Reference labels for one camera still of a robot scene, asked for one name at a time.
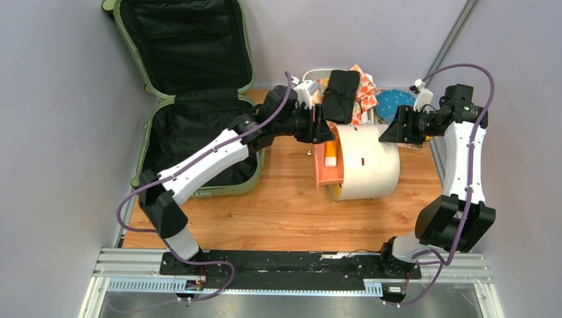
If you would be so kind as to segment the salmon pink drawer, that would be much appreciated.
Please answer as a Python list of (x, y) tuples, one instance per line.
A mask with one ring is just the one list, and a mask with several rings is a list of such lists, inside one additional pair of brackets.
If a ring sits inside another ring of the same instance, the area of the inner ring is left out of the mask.
[(324, 144), (315, 144), (311, 151), (315, 168), (315, 187), (319, 189), (321, 186), (330, 184), (340, 184), (343, 181), (343, 151), (339, 142), (337, 154), (337, 166), (334, 168), (326, 168), (324, 166)]

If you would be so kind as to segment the yellow transparent drawer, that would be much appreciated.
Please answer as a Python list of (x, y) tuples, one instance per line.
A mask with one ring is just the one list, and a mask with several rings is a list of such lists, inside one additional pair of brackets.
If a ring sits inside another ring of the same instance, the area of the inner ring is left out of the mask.
[(342, 193), (342, 184), (330, 184), (328, 188), (331, 198), (334, 201), (339, 201)]

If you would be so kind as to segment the orange sunscreen tube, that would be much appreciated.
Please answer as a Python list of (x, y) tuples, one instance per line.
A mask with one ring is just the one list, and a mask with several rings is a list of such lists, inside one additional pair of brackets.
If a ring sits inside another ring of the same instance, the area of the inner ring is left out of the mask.
[(324, 144), (324, 166), (326, 168), (334, 168), (337, 166), (338, 149), (339, 141), (337, 139)]

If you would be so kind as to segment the green hard-shell suitcase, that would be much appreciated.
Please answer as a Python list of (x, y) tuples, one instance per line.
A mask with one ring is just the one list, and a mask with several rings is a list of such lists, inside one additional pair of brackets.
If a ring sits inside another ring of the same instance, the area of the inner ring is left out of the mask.
[(158, 98), (144, 124), (133, 187), (190, 157), (254, 102), (253, 56), (242, 1), (104, 1)]

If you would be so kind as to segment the white plastic tub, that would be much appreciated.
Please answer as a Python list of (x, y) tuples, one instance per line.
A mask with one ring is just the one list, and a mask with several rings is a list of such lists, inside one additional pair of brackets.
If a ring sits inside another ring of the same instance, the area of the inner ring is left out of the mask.
[[(380, 93), (380, 90), (374, 84), (370, 74), (364, 73), (357, 65), (353, 66), (351, 69), (358, 71), (361, 75), (359, 88), (356, 94), (356, 96), (359, 97), (359, 101), (355, 102), (353, 120), (351, 123), (354, 125), (376, 124), (378, 122), (377, 116), (375, 115), (375, 107), (378, 105), (376, 96)], [(309, 70), (303, 75), (302, 80), (317, 80), (321, 86), (320, 91), (323, 92), (327, 87), (332, 71), (333, 69), (329, 68)]]

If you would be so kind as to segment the floral orange print cloth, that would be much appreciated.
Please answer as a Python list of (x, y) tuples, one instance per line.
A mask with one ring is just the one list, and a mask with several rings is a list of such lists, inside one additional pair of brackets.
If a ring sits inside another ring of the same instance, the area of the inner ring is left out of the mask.
[(334, 69), (315, 80), (325, 118), (338, 125), (368, 123), (368, 112), (378, 106), (372, 77), (355, 64), (348, 70)]

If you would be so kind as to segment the black pouch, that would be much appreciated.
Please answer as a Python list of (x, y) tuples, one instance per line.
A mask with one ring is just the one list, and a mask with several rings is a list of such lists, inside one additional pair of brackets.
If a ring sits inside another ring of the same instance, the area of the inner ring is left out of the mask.
[(352, 121), (360, 73), (333, 70), (323, 94), (323, 113), (328, 121), (346, 125)]

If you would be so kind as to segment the cream cylindrical container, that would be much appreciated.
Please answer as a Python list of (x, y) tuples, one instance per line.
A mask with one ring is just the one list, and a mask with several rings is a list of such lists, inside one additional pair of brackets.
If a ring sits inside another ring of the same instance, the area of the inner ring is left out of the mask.
[(388, 125), (337, 125), (336, 128), (344, 169), (339, 201), (391, 195), (400, 176), (400, 155), (396, 144), (378, 141)]

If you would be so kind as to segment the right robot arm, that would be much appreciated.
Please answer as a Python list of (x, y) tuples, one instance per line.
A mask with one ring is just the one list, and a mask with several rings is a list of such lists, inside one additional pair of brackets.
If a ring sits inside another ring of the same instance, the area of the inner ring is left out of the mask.
[(447, 87), (438, 109), (431, 108), (433, 94), (424, 82), (417, 81), (410, 91), (414, 104), (397, 108), (380, 142), (421, 144), (441, 136), (447, 162), (442, 193), (420, 211), (415, 229), (382, 245), (378, 269), (388, 278), (406, 274), (428, 254), (436, 255), (436, 264), (449, 265), (455, 253), (469, 252), (496, 218), (485, 203), (480, 177), (488, 113), (473, 103), (473, 87)]

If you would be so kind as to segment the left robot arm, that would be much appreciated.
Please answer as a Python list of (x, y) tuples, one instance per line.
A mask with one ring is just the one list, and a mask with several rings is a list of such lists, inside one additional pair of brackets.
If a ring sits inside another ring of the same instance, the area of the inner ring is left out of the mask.
[(325, 120), (321, 88), (312, 81), (278, 85), (254, 110), (239, 115), (213, 141), (165, 170), (142, 173), (139, 204), (156, 233), (176, 255), (187, 275), (202, 267), (199, 244), (181, 209), (201, 186), (251, 154), (270, 146), (277, 136), (321, 144), (335, 138)]

